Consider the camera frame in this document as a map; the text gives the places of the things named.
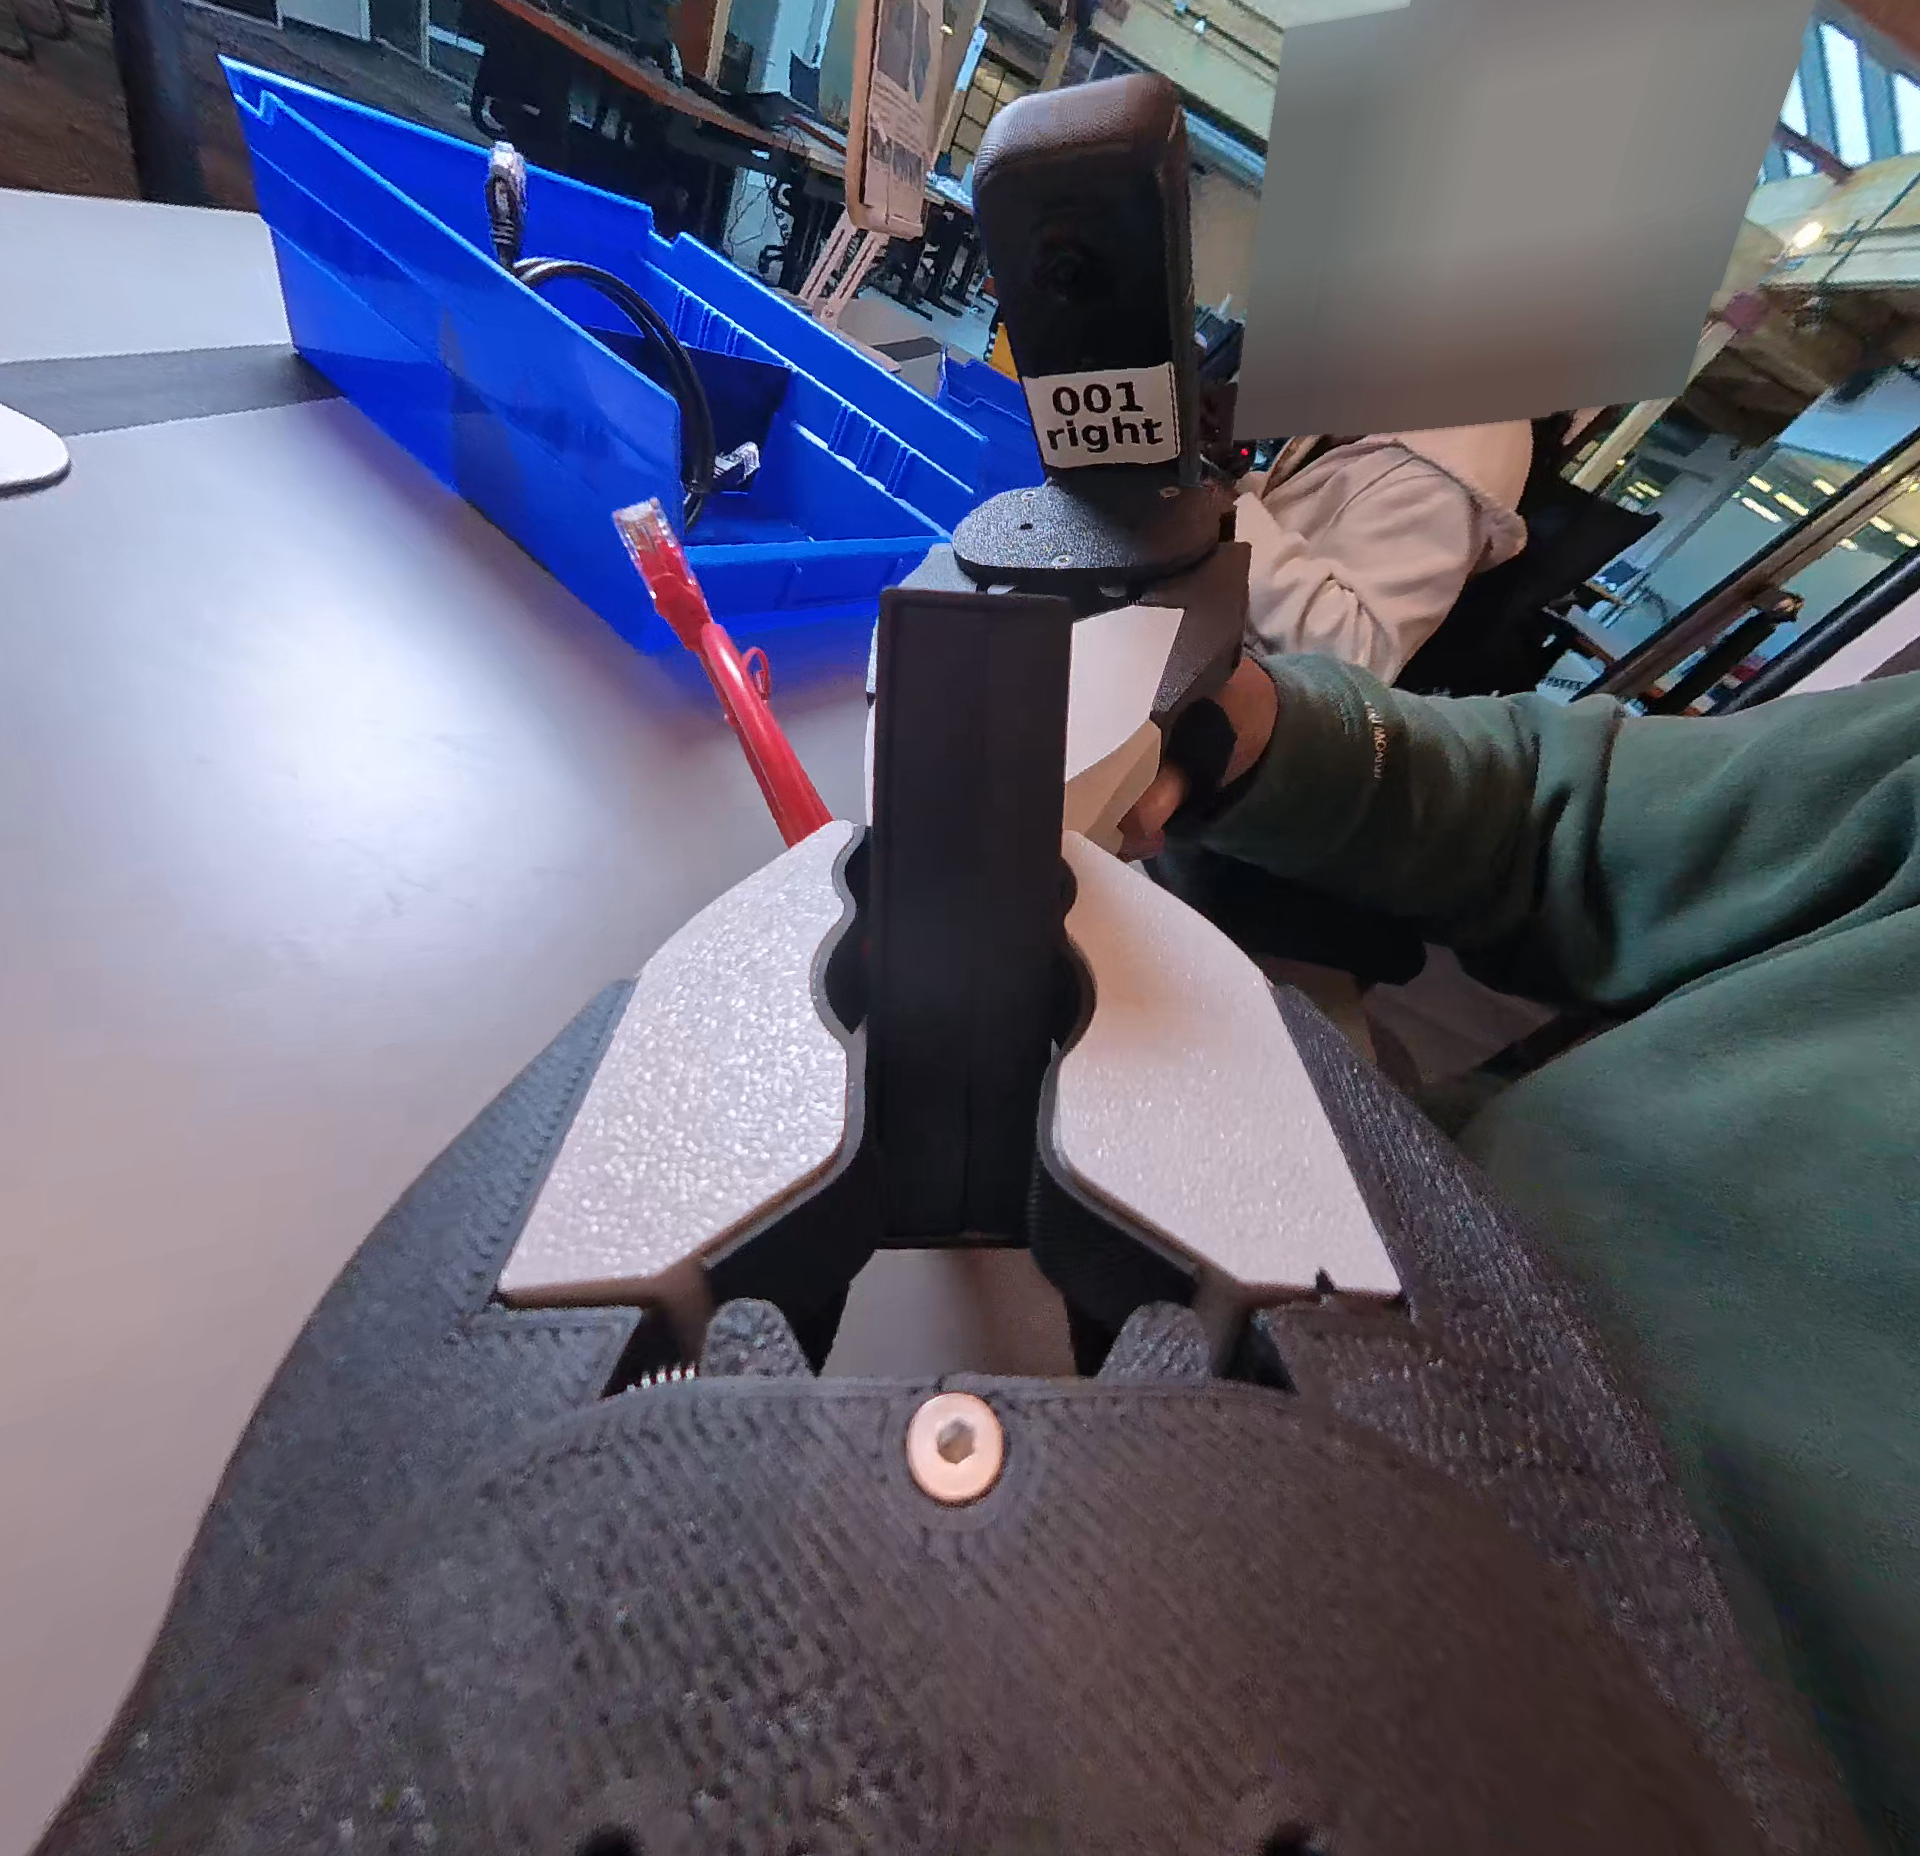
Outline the person's right hand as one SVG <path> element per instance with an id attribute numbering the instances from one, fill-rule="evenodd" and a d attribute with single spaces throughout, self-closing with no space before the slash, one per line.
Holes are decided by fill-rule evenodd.
<path id="1" fill-rule="evenodd" d="M 1118 819 L 1118 860 L 1146 861 L 1169 837 L 1195 841 L 1219 830 L 1253 790 L 1276 718 L 1272 674 L 1241 650 L 1231 679 L 1166 724 L 1149 786 Z"/>

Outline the black metal railing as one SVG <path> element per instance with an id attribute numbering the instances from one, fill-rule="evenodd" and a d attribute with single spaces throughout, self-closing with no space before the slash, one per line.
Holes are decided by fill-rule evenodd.
<path id="1" fill-rule="evenodd" d="M 1703 718 L 1808 681 L 1916 598 L 1916 407 L 1811 409 L 1601 579 L 1570 697 Z"/>

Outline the black column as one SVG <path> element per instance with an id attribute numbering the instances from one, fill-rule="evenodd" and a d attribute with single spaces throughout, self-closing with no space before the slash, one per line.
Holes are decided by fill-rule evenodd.
<path id="1" fill-rule="evenodd" d="M 108 0 L 125 123 L 146 201 L 207 207 L 180 0 Z"/>

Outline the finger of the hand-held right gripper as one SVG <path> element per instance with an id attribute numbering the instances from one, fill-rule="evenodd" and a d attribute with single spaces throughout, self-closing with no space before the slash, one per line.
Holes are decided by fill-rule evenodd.
<path id="1" fill-rule="evenodd" d="M 1180 607 L 1119 607 L 1073 623 L 1064 727 L 1064 832 L 1119 848 L 1119 823 L 1163 763 L 1153 707 Z"/>

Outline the person's right forearm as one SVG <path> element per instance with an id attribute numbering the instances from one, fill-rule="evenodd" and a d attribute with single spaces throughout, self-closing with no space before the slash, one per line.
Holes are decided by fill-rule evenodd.
<path id="1" fill-rule="evenodd" d="M 1511 995 L 1638 1010 L 1916 907 L 1916 674 L 1718 718 L 1432 697 L 1328 659 L 1255 675 L 1265 748 L 1187 830 Z"/>

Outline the blue plastic bin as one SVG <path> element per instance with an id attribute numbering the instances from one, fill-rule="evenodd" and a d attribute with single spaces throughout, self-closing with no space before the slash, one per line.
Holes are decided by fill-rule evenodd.
<path id="1" fill-rule="evenodd" d="M 990 362 L 947 354 L 936 407 L 981 439 L 976 464 L 966 476 L 973 499 L 1042 484 L 1044 468 L 1019 380 Z"/>
<path id="2" fill-rule="evenodd" d="M 496 263 L 482 146 L 221 69 L 296 351 L 623 640 L 665 650 L 612 523 L 649 497 L 682 523 L 682 412 L 657 347 L 577 279 L 534 289 Z M 657 233 L 646 206 L 534 167 L 526 232 L 534 259 L 617 277 L 684 351 L 790 370 L 737 535 L 682 528 L 735 640 L 872 620 L 973 509 L 973 429 L 694 236 Z"/>

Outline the black backpack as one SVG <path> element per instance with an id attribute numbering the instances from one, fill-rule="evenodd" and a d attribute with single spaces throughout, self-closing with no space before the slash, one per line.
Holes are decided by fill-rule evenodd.
<path id="1" fill-rule="evenodd" d="M 1456 697 L 1533 691 L 1561 654 L 1549 607 L 1569 602 L 1657 528 L 1655 515 L 1621 509 L 1561 475 L 1570 421 L 1570 410 L 1530 421 L 1530 467 L 1519 495 L 1527 543 L 1469 579 L 1443 625 L 1401 670 L 1398 690 Z"/>

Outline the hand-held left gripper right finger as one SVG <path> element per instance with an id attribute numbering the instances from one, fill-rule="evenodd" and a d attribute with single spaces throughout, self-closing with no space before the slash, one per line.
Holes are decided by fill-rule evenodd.
<path id="1" fill-rule="evenodd" d="M 1091 1012 L 1059 1060 L 1048 1158 L 1219 1314 L 1289 1294 L 1395 1302 L 1395 1269 L 1258 963 L 1178 897 L 1062 837 Z"/>

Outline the person's green sweatshirt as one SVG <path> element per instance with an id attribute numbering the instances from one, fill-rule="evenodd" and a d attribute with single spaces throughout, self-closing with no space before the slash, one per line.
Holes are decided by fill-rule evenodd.
<path id="1" fill-rule="evenodd" d="M 1459 1143 L 1644 1392 L 1764 1667 L 1916 1852 L 1916 911 L 1701 980 Z"/>

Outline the cardboard poster board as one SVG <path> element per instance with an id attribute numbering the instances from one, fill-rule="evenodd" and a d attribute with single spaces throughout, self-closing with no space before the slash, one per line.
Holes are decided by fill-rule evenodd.
<path id="1" fill-rule="evenodd" d="M 857 0 L 844 202 L 859 229 L 911 240 L 985 0 Z"/>

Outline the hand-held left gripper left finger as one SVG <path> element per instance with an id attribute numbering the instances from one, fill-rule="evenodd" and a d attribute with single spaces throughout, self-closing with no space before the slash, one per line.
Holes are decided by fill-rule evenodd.
<path id="1" fill-rule="evenodd" d="M 826 990 L 864 837 L 826 821 L 636 974 L 500 1273 L 505 1303 L 825 1307 L 865 1266 L 865 1037 Z"/>

